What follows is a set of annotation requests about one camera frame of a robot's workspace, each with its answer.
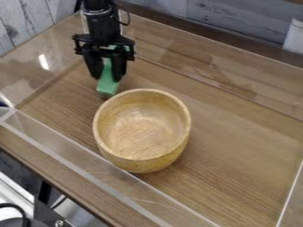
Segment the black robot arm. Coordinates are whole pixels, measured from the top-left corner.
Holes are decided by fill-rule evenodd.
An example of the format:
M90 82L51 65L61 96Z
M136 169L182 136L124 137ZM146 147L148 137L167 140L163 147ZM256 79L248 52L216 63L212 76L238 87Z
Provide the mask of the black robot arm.
M88 32L75 34L75 52L81 55L95 79L106 70L104 59L111 63L111 77L119 82L127 74L127 62L135 60L135 42L122 34L122 26L128 26L119 15L119 5L114 0L83 0L81 15Z

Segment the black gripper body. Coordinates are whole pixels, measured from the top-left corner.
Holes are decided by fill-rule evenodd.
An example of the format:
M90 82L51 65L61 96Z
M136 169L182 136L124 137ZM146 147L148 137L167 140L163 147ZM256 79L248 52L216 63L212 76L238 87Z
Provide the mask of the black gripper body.
M120 26L128 26L130 23L120 21L118 9L83 9L80 16L87 32L72 36L77 55L87 62L100 62L103 58L118 62L135 60L135 42L122 35L120 29Z

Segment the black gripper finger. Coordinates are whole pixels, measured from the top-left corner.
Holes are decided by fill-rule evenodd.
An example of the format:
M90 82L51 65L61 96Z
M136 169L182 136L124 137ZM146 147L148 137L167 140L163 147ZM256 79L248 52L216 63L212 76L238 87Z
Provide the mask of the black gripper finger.
M124 57L112 57L110 61L114 82L119 82L127 74L127 59Z
M90 74L98 80L104 68L103 58L95 52L85 52L83 57L90 70Z

